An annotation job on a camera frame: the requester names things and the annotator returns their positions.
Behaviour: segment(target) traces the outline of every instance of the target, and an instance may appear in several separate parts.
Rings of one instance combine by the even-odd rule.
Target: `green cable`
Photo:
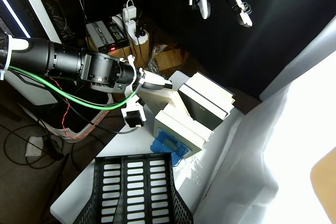
[[[91,109],[96,109],[96,110],[114,110],[116,108],[119,108],[119,107],[123,106],[125,103],[127,103],[135,95],[135,93],[136,93],[135,91],[132,92],[125,100],[123,100],[122,102],[120,102],[120,103],[118,103],[118,104],[116,104],[114,106],[101,107],[101,106],[96,106],[96,105],[92,105],[92,104],[88,104],[88,103],[82,102],[82,101],[80,101],[80,100],[72,97],[70,94],[68,94],[68,93],[66,93],[66,92],[64,92],[64,91],[56,88],[51,83],[47,82],[46,80],[42,79],[41,77],[39,77],[39,76],[37,76],[37,75],[35,75],[33,73],[30,73],[30,72],[27,72],[27,71],[25,71],[23,69],[12,67],[12,66],[10,66],[9,68],[12,68],[12,69],[14,69],[14,70],[16,70],[18,72],[21,72],[21,73],[24,73],[24,74],[28,75],[29,77],[35,79],[36,81],[42,83],[45,86],[48,86],[52,90],[56,91],[57,93],[63,95],[65,98],[67,98],[67,99],[69,99],[69,100],[71,100],[73,102],[76,102],[76,103],[78,103],[80,105],[86,106],[86,107],[91,108]]]

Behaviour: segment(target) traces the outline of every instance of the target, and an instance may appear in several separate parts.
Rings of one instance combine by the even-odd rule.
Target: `white strap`
[[[7,59],[6,59],[6,64],[4,69],[0,69],[0,81],[4,80],[4,75],[5,72],[7,71],[9,67],[9,63],[11,62],[11,57],[12,57],[12,36],[8,34],[8,54],[7,54]]]

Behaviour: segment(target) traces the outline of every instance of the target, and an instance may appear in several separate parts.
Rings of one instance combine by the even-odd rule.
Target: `white table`
[[[170,77],[170,80],[173,82],[173,89],[177,90],[188,80],[188,76],[177,71]],[[145,126],[129,134],[116,135],[97,157],[152,153],[150,145],[154,141],[154,115],[148,107],[145,106],[144,109],[147,117]],[[233,109],[231,115],[214,130],[214,134],[209,142],[205,143],[203,150],[191,156],[187,161],[181,161],[174,168],[176,189],[192,213],[196,211],[198,202],[209,189],[243,117],[240,111]],[[89,200],[92,192],[93,172],[94,161],[79,174],[50,207],[51,214],[61,223],[73,223]]]

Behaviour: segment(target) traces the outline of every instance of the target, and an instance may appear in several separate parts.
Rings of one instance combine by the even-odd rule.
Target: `red wire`
[[[58,86],[58,88],[59,88],[60,90],[63,90],[62,87],[60,86],[60,84],[59,84],[56,80],[54,80],[52,77],[50,77],[50,79],[56,83],[56,85]],[[101,120],[101,119],[102,119],[102,118],[109,112],[109,111],[106,111],[105,113],[102,113],[102,114],[100,115],[100,117],[96,120],[96,122],[94,123],[94,125],[92,126],[92,128],[91,128],[87,133],[83,134],[82,136],[76,136],[76,137],[74,137],[74,136],[70,136],[70,135],[68,134],[68,132],[66,131],[66,128],[65,128],[65,126],[64,126],[65,117],[67,116],[67,114],[68,114],[68,112],[69,112],[69,109],[70,109],[70,103],[69,103],[69,100],[68,100],[67,98],[65,98],[65,100],[67,101],[68,106],[67,106],[67,109],[66,109],[66,111],[65,111],[65,113],[64,113],[64,115],[63,115],[63,118],[62,118],[62,128],[63,128],[63,132],[64,132],[64,134],[65,134],[67,137],[71,138],[71,139],[79,139],[79,138],[83,138],[83,137],[86,137],[87,135],[89,135],[89,134],[95,129],[97,123],[99,123],[100,120]]]

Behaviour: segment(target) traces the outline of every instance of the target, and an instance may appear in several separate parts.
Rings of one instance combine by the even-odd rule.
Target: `black curtain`
[[[202,20],[188,0],[135,0],[218,83],[254,97],[271,83],[336,14],[335,0],[243,0],[253,27],[238,25],[224,0],[210,0]]]

